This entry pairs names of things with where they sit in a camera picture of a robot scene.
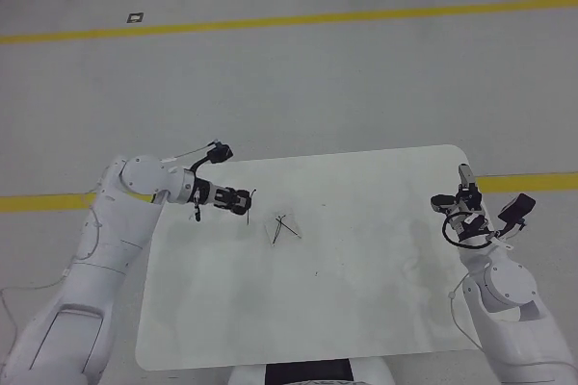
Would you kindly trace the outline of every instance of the gray floor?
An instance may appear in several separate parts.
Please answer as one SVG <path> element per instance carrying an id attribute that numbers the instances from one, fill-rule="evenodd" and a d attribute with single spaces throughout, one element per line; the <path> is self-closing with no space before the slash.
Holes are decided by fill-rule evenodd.
<path id="1" fill-rule="evenodd" d="M 164 24 L 445 4 L 2 0 L 0 34 L 118 28 L 139 11 Z M 0 195 L 85 191 L 118 153 L 170 156 L 214 138 L 238 160 L 452 143 L 479 174 L 578 170 L 578 10 L 0 46 Z M 578 363 L 578 192 L 534 196 L 513 255 Z M 0 214 L 0 287 L 58 277 L 84 214 Z M 122 290 L 104 383 L 225 383 L 228 369 L 135 363 L 145 262 Z M 19 324 L 50 295 L 10 295 Z M 11 332 L 0 308 L 0 361 Z M 399 384 L 495 383 L 474 351 L 388 362 Z"/>

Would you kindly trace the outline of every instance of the robotic arm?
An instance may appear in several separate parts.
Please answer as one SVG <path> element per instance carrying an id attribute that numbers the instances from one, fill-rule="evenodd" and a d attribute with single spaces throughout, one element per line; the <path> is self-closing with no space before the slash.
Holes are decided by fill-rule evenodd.
<path id="1" fill-rule="evenodd" d="M 106 168 L 66 270 L 64 284 L 28 323 L 0 376 L 5 385 L 84 385 L 98 383 L 116 332 L 116 294 L 130 264 L 149 242 L 165 202 L 212 204 L 233 214 L 250 208 L 250 194 L 222 188 L 197 177 L 197 168 L 233 154 L 215 142 L 190 169 L 168 168 L 151 156 L 117 157 Z M 136 194 L 154 194 L 145 202 Z"/>
<path id="2" fill-rule="evenodd" d="M 167 168 L 151 156 L 117 157 L 106 168 L 64 284 L 17 339 L 1 384 L 98 383 L 116 332 L 116 294 L 129 265 L 149 242 L 165 202 L 193 203 L 197 221 L 203 204 L 237 215 L 250 208 L 249 192 L 197 177 L 201 164 L 224 162 L 233 155 L 228 145 L 213 144 L 190 169 Z M 502 383 L 578 384 L 569 348 L 539 297 L 535 278 L 507 253 L 512 247 L 505 243 L 505 235 L 524 226 L 523 217 L 535 201 L 520 195 L 499 215 L 506 226 L 495 231 L 486 219 L 471 169 L 460 165 L 459 172 L 458 193 L 434 196 L 431 203 L 445 215 L 443 236 L 460 249 L 460 260 L 469 270 L 461 284 L 482 343 L 478 348 Z M 144 202 L 133 193 L 154 198 Z M 448 224 L 458 242 L 447 235 Z M 454 293 L 450 298 L 453 305 Z M 490 315 L 512 308 L 520 310 L 518 321 L 499 321 Z M 391 376 L 388 382 L 393 383 Z"/>
<path id="3" fill-rule="evenodd" d="M 578 384 L 565 338 L 541 301 L 535 278 L 508 256 L 512 247 L 505 243 L 505 235 L 515 226 L 522 229 L 523 217 L 533 209 L 535 200 L 519 195 L 501 211 L 499 218 L 506 225 L 495 231 L 486 219 L 471 169 L 460 165 L 459 174 L 458 193 L 433 196 L 431 204 L 446 216 L 443 237 L 459 248 L 460 260 L 469 270 L 462 292 L 482 343 L 478 347 L 502 383 Z M 458 242 L 446 234 L 448 224 L 457 233 Z M 454 296 L 450 293 L 451 306 Z M 520 309 L 518 321 L 490 316 L 512 308 Z"/>

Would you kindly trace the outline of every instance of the white table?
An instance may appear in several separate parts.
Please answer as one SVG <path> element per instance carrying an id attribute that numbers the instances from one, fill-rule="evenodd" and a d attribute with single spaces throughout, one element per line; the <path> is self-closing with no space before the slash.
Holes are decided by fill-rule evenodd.
<path id="1" fill-rule="evenodd" d="M 257 188 L 246 217 L 166 205 L 152 238 L 137 361 L 149 371 L 472 348 L 447 293 L 466 272 L 441 237 L 437 193 L 455 193 L 457 147 L 205 166 Z M 264 222 L 293 212 L 302 238 Z M 475 332 L 464 301 L 459 322 Z"/>

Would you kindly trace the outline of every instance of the yellow line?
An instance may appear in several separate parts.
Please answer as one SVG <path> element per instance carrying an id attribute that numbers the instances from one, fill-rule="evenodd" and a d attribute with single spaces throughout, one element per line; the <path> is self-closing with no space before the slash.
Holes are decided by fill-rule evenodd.
<path id="1" fill-rule="evenodd" d="M 88 209 L 94 201 L 94 193 L 60 193 L 51 195 L 0 196 L 0 213 L 20 213 L 27 211 L 66 211 Z M 150 200 L 148 195 L 133 196 Z"/>
<path id="2" fill-rule="evenodd" d="M 482 193 L 553 192 L 578 190 L 578 172 L 559 174 L 525 174 L 505 176 L 480 176 L 478 185 Z M 134 195 L 149 200 L 148 195 Z M 55 195 L 0 196 L 0 213 L 31 211 L 82 210 L 94 199 L 93 193 L 65 193 Z"/>
<path id="3" fill-rule="evenodd" d="M 578 172 L 481 176 L 478 178 L 478 185 L 483 193 L 578 190 Z"/>
<path id="4" fill-rule="evenodd" d="M 303 24 L 342 23 L 396 18 L 436 17 L 445 15 L 505 13 L 535 11 L 554 8 L 575 8 L 578 0 L 525 0 L 491 4 L 471 4 L 434 8 L 410 8 L 403 10 L 381 10 L 354 13 L 324 13 L 302 16 L 267 17 L 243 20 L 226 20 L 194 24 L 153 25 L 90 31 L 69 31 L 32 35 L 0 36 L 0 44 L 24 44 L 44 41 L 131 38 L 146 35 L 186 34 L 236 30 L 248 28 L 281 27 Z"/>

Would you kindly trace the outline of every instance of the cable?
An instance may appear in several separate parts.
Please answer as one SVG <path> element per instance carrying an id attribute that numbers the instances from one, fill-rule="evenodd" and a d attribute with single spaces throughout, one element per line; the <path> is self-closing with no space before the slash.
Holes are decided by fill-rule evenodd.
<path id="1" fill-rule="evenodd" d="M 86 206 L 88 206 L 88 210 L 90 210 L 90 212 L 92 213 L 92 216 L 94 217 L 94 225 L 93 226 L 96 228 L 96 240 L 94 241 L 94 247 L 92 248 L 92 251 L 89 252 L 88 254 L 86 254 L 85 257 L 80 257 L 77 254 L 75 254 L 74 258 L 78 261 L 85 261 L 88 258 L 92 257 L 93 254 L 96 252 L 96 248 L 98 247 L 98 243 L 100 242 L 100 228 L 102 227 L 102 224 L 98 221 L 98 215 L 96 214 L 96 210 L 93 208 L 93 206 L 90 204 L 90 202 L 85 199 L 85 196 L 87 194 L 94 193 L 100 185 L 101 185 L 101 182 L 97 181 L 96 186 L 94 186 L 94 188 L 92 190 L 84 192 L 83 194 L 80 195 L 82 202 L 84 202 L 84 204 Z"/>
<path id="2" fill-rule="evenodd" d="M 568 366 L 572 369 L 574 369 L 576 375 L 578 376 L 578 368 L 576 368 L 576 366 L 574 366 L 573 364 L 570 364 L 566 361 L 537 361 L 537 362 L 531 362 L 528 364 L 513 364 L 511 362 L 505 362 L 502 361 L 496 357 L 493 357 L 491 355 L 488 355 L 484 349 L 480 346 L 480 344 L 478 344 L 477 342 L 475 342 L 475 340 L 473 338 L 471 338 L 471 336 L 469 336 L 459 325 L 458 321 L 456 320 L 456 314 L 454 313 L 454 298 L 456 298 L 456 291 L 459 289 L 460 285 L 462 285 L 462 282 L 464 282 L 464 280 L 469 276 L 469 275 L 475 275 L 475 274 L 479 274 L 483 271 L 485 271 L 487 268 L 489 267 L 489 265 L 486 265 L 486 267 L 484 267 L 483 269 L 479 269 L 475 272 L 468 272 L 459 282 L 458 285 L 456 285 L 456 288 L 454 288 L 454 290 L 450 293 L 448 293 L 448 297 L 450 298 L 450 313 L 452 314 L 452 321 L 454 322 L 454 325 L 458 328 L 458 330 L 460 331 L 460 333 L 462 333 L 464 335 L 464 337 L 466 337 L 471 344 L 473 344 L 480 352 L 482 352 L 486 358 L 496 361 L 500 364 L 503 365 L 508 365 L 511 367 L 535 367 L 535 366 L 539 366 L 539 365 L 565 365 Z"/>
<path id="3" fill-rule="evenodd" d="M 216 143 L 216 142 L 217 142 L 216 140 L 210 141 L 209 143 L 207 143 L 207 144 L 204 145 L 203 147 L 200 147 L 200 148 L 198 148 L 198 149 L 196 149 L 196 150 L 189 151 L 189 152 L 185 152 L 184 154 L 176 155 L 176 156 L 174 156 L 174 157 L 161 159 L 161 163 L 175 162 L 175 161 L 177 161 L 178 158 L 182 158 L 182 157 L 184 157 L 184 156 L 191 155 L 191 154 L 194 154 L 194 153 L 199 152 L 199 151 L 201 151 L 201 150 L 204 150 L 204 149 L 208 148 L 209 146 L 213 145 L 213 144 Z"/>
<path id="4" fill-rule="evenodd" d="M 70 265 L 72 264 L 73 259 L 74 258 L 71 258 L 70 263 L 68 264 L 68 268 L 66 268 L 63 271 L 60 279 L 58 279 L 55 282 L 52 282 L 52 283 L 47 284 L 47 285 L 41 285 L 41 286 L 7 286 L 5 288 L 0 289 L 0 301 L 2 302 L 2 308 L 4 309 L 5 313 L 7 314 L 7 317 L 9 318 L 9 322 L 11 323 L 11 326 L 13 327 L 13 339 L 11 340 L 11 345 L 9 346 L 9 351 L 7 352 L 7 355 L 6 355 L 7 358 L 5 358 L 4 362 L 2 362 L 0 364 L 0 383 L 2 382 L 2 374 L 4 372 L 4 368 L 7 366 L 7 359 L 9 358 L 9 356 L 11 356 L 11 353 L 13 352 L 13 349 L 15 347 L 15 343 L 17 342 L 17 337 L 19 337 L 19 327 L 17 326 L 17 322 L 15 322 L 15 318 L 13 317 L 13 313 L 11 312 L 9 305 L 7 304 L 7 299 L 4 296 L 5 291 L 7 291 L 7 290 L 35 291 L 35 290 L 41 290 L 41 289 L 48 289 L 48 288 L 51 288 L 53 286 L 56 286 L 59 283 L 61 283 L 62 281 L 64 281 L 65 278 L 70 273 Z"/>
<path id="5" fill-rule="evenodd" d="M 443 227 L 441 228 L 441 233 L 443 234 L 443 238 L 445 238 L 445 241 L 447 241 L 450 244 L 453 244 L 456 247 L 460 247 L 460 248 L 468 248 L 471 250 L 479 250 L 481 248 L 485 248 L 488 247 L 492 244 L 491 241 L 486 241 L 484 244 L 478 244 L 478 245 L 472 245 L 472 244 L 460 244 L 458 242 L 454 242 L 450 239 L 450 237 L 447 235 L 447 232 L 445 231 L 447 229 L 447 225 L 450 223 L 450 221 L 458 216 L 470 216 L 473 213 L 469 213 L 466 211 L 459 211 L 457 213 L 453 213 L 450 216 L 445 217 L 445 220 L 443 220 Z"/>

